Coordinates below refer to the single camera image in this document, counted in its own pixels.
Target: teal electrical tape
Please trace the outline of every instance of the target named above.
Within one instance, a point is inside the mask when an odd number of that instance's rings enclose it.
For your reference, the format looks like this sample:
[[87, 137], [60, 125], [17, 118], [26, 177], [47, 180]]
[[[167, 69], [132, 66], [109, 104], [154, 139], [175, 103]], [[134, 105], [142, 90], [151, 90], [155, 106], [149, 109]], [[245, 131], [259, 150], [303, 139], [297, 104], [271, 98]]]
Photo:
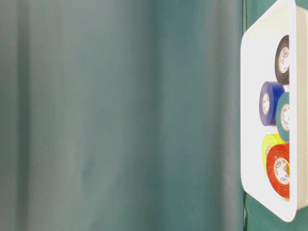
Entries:
[[290, 130], [290, 104], [289, 93], [285, 92], [278, 100], [276, 109], [276, 124], [280, 137], [289, 142], [289, 130]]

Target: green curtain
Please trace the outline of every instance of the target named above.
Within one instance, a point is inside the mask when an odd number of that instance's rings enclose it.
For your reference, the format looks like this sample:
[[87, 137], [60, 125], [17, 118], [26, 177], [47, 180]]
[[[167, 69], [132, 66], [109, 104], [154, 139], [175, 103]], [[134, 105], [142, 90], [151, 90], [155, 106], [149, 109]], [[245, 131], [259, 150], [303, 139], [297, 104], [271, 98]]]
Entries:
[[[244, 0], [244, 30], [248, 29], [274, 2], [274, 0]], [[296, 0], [296, 4], [308, 9], [307, 0]], [[245, 207], [247, 210], [247, 231], [308, 230], [308, 207], [298, 210], [295, 219], [290, 223], [282, 221], [250, 195], [247, 195]]]
[[242, 230], [242, 28], [241, 0], [1, 0], [1, 230]]

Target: tape label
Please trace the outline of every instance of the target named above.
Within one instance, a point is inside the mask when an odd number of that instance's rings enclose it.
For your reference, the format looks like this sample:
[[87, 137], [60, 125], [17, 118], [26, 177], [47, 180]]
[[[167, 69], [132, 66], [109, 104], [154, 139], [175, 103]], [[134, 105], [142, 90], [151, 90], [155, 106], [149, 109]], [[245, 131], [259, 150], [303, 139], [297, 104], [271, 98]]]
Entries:
[[277, 180], [281, 184], [288, 184], [290, 178], [290, 167], [288, 161], [286, 159], [279, 157], [276, 159], [274, 164], [274, 171]]
[[265, 150], [265, 157], [267, 158], [268, 157], [268, 154], [270, 152], [270, 149], [271, 149], [271, 146], [267, 146], [266, 147], [266, 150]]
[[284, 47], [279, 54], [279, 71], [284, 74], [287, 72], [290, 64], [289, 48]]
[[262, 99], [262, 110], [263, 110], [263, 114], [267, 115], [269, 110], [270, 110], [270, 97], [268, 95], [267, 92], [264, 93], [263, 95], [263, 99]]
[[290, 105], [285, 104], [280, 113], [282, 128], [286, 131], [290, 129]]

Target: blue electrical tape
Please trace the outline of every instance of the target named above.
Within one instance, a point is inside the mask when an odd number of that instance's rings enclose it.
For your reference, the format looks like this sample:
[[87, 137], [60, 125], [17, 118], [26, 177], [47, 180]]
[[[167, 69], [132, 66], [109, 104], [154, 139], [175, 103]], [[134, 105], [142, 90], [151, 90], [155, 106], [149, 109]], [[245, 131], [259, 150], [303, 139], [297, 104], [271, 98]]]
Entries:
[[276, 108], [284, 88], [278, 82], [265, 82], [259, 99], [259, 114], [264, 126], [276, 125]]

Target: red electrical tape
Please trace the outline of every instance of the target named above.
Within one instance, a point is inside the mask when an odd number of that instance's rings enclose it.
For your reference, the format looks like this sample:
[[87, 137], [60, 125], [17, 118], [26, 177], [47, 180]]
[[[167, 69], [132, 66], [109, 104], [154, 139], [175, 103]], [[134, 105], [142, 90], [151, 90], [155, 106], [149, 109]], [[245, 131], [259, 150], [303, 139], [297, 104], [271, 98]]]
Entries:
[[280, 196], [285, 198], [290, 198], [289, 165], [289, 144], [273, 146], [266, 160], [266, 169], [272, 187]]

